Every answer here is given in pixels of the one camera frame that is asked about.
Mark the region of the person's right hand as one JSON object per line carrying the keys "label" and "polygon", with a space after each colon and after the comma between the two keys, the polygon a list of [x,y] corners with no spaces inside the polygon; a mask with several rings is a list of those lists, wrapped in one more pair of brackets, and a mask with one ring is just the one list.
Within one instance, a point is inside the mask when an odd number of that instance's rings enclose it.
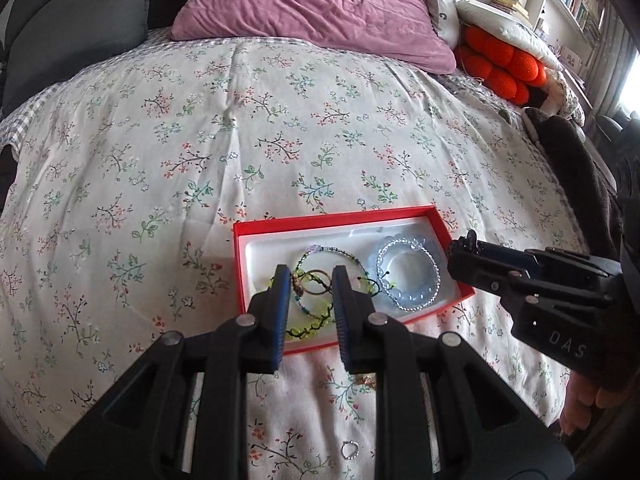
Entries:
{"label": "person's right hand", "polygon": [[562,433],[570,436],[576,430],[587,429],[592,419],[592,411],[595,408],[605,410],[623,404],[631,395],[631,391],[634,390],[636,382],[637,378],[634,378],[623,389],[606,390],[588,377],[571,372],[560,416]]}

